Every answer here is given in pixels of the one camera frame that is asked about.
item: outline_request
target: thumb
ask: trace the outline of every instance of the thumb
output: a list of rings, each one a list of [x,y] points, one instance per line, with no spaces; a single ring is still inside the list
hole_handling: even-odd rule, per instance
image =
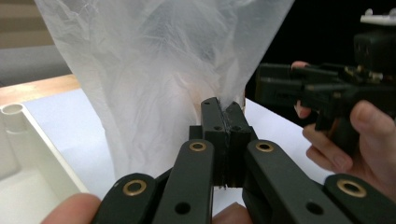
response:
[[[391,148],[396,128],[394,120],[367,101],[358,102],[352,109],[350,121],[355,130],[373,150]]]

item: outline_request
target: wooden surface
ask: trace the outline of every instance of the wooden surface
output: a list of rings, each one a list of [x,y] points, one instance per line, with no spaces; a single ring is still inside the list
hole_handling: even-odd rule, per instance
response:
[[[23,103],[80,88],[74,75],[53,77],[0,88],[0,105]]]

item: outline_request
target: white plastic container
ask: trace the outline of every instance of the white plastic container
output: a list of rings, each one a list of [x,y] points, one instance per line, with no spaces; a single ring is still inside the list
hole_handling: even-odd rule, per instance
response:
[[[0,111],[0,223],[39,223],[67,197],[88,192],[23,105]]]

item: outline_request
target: finger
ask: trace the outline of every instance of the finger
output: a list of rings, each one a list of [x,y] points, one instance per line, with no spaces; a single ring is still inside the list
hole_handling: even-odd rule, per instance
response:
[[[315,124],[306,126],[303,129],[303,136],[332,163],[332,170],[334,172],[343,173],[352,167],[352,159],[324,133],[317,132],[315,130]]]
[[[75,194],[56,207],[41,223],[91,223],[99,204],[100,200],[91,194]]]
[[[309,114],[311,114],[311,108],[301,106],[301,101],[297,101],[297,104],[294,106],[295,111],[297,112],[297,116],[300,119],[306,119]]]
[[[309,65],[309,63],[296,61],[296,62],[291,64],[291,68],[293,68],[293,67],[305,67],[307,65]],[[309,114],[311,114],[311,109],[301,106],[301,101],[297,101],[297,105],[294,106],[294,109],[297,112],[297,116],[300,119],[306,119],[309,116]]]
[[[394,120],[371,103],[358,102],[351,111],[350,120],[370,149],[384,152],[396,147]]]
[[[224,210],[215,215],[212,221],[213,224],[253,223],[250,219],[250,215],[248,214],[248,210],[239,203],[233,203],[230,206],[226,207]]]
[[[332,163],[327,159],[317,148],[314,146],[311,146],[307,151],[306,151],[306,157],[308,157],[311,161],[316,163],[318,166],[321,168],[328,170],[328,171],[333,171],[333,166]]]

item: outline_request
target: translucent plastic bag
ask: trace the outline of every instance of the translucent plastic bag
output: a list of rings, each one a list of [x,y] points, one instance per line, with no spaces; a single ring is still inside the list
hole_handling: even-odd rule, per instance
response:
[[[170,168],[199,104],[242,102],[291,0],[35,0],[106,130],[116,177]]]

